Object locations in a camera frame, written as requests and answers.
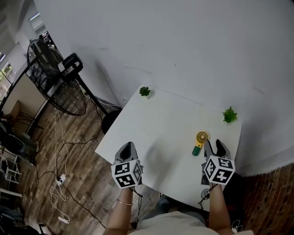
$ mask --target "person's left arm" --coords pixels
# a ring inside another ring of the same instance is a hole
[[[122,189],[119,201],[132,204],[133,191],[130,188]],[[126,235],[130,225],[132,206],[117,203],[109,218],[104,235]]]

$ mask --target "white cube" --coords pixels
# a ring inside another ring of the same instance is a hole
[[[114,181],[121,189],[138,185],[142,175],[139,160],[113,165],[111,172]]]
[[[234,161],[216,156],[210,156],[204,168],[208,181],[220,185],[226,185],[234,172]]]

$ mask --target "small succulent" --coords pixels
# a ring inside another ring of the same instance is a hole
[[[223,114],[224,114],[224,122],[226,122],[226,123],[231,123],[231,122],[237,120],[237,114],[234,113],[232,106],[230,106],[229,109],[226,109],[226,111],[223,112]]]
[[[143,86],[143,87],[141,87],[141,89],[140,89],[140,94],[141,94],[142,96],[148,96],[148,95],[150,94],[149,87],[147,87],[147,86]]]

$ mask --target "fan pole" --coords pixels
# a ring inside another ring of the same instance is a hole
[[[102,112],[107,115],[108,112],[103,108],[103,106],[99,103],[98,99],[93,95],[93,93],[90,91],[90,89],[86,86],[84,81],[81,79],[81,77],[78,75],[76,77],[76,80],[79,82],[79,84],[84,88],[84,90],[87,92],[87,94],[90,96],[90,98],[97,104],[97,106],[102,110]]]

